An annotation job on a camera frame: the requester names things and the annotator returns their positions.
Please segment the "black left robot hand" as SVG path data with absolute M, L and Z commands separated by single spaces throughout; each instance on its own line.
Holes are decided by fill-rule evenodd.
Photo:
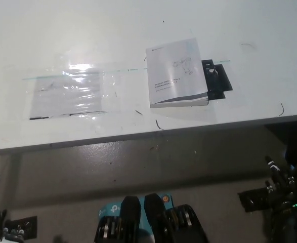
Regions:
M 9 231 L 9 229 L 4 226 L 6 214 L 6 210 L 0 211 L 0 242 L 23 243 L 24 238 L 21 234 L 19 234 L 15 229 Z

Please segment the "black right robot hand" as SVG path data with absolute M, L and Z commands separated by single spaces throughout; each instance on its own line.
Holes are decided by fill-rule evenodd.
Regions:
M 272 183 L 265 181 L 270 209 L 280 212 L 297 208 L 297 182 L 290 170 L 280 169 L 267 155 L 265 161 L 271 172 Z

